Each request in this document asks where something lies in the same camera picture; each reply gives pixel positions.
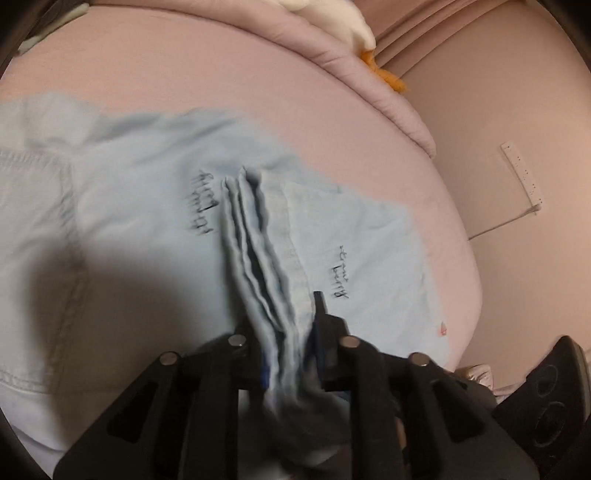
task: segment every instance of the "white plush toy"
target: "white plush toy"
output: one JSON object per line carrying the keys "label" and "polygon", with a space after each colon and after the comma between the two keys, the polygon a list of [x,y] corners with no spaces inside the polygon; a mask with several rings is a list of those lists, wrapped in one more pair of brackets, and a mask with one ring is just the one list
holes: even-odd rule
{"label": "white plush toy", "polygon": [[359,8],[350,0],[266,0],[305,18],[360,56],[375,49],[375,37]]}

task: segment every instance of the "silver bolt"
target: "silver bolt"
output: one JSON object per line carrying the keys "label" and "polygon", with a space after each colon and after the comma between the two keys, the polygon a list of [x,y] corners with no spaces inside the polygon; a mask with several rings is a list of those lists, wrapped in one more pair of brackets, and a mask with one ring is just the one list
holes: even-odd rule
{"label": "silver bolt", "polygon": [[428,357],[428,355],[425,355],[424,353],[421,353],[421,352],[411,353],[409,358],[412,363],[414,363],[415,365],[418,365],[420,367],[426,367],[429,364],[429,362],[431,361],[431,359]]}
{"label": "silver bolt", "polygon": [[244,335],[232,335],[228,339],[228,343],[232,346],[243,346],[246,344],[246,337]]}
{"label": "silver bolt", "polygon": [[170,365],[174,365],[178,360],[178,356],[174,352],[165,352],[160,355],[160,363],[169,367]]}
{"label": "silver bolt", "polygon": [[345,348],[357,348],[361,343],[361,340],[352,335],[347,335],[346,337],[341,337],[339,343]]}

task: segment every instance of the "beige floor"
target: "beige floor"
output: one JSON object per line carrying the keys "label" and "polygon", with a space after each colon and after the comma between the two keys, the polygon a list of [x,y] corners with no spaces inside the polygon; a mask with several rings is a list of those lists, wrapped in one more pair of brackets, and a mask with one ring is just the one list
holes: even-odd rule
{"label": "beige floor", "polygon": [[517,382],[568,334],[591,347],[591,73],[551,18],[511,1],[404,80],[470,236],[531,204],[500,145],[534,173],[543,210],[472,241],[483,310],[463,365]]}

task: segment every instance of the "black device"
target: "black device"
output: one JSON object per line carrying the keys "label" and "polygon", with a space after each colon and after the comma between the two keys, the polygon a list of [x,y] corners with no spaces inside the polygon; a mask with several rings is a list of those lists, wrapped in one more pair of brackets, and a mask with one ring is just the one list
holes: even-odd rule
{"label": "black device", "polygon": [[[488,389],[423,353],[386,355],[349,335],[314,296],[320,384],[350,393],[354,480],[591,478],[588,371],[570,338],[496,406]],[[195,355],[164,352],[65,454],[54,479],[236,479],[238,391],[260,404],[265,371],[247,323]],[[555,412],[557,403],[565,408]],[[48,478],[1,414],[0,478]]]}

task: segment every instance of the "pink bed sheet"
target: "pink bed sheet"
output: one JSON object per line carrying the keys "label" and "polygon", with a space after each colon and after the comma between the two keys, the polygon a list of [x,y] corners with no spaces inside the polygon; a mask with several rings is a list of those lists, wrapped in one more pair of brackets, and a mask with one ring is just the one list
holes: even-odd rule
{"label": "pink bed sheet", "polygon": [[336,40],[262,2],[127,3],[161,9],[91,8],[14,59],[0,99],[60,91],[108,111],[238,111],[334,181],[407,205],[446,317],[447,367],[455,368],[478,321],[479,276],[431,161],[433,140],[410,104]]}

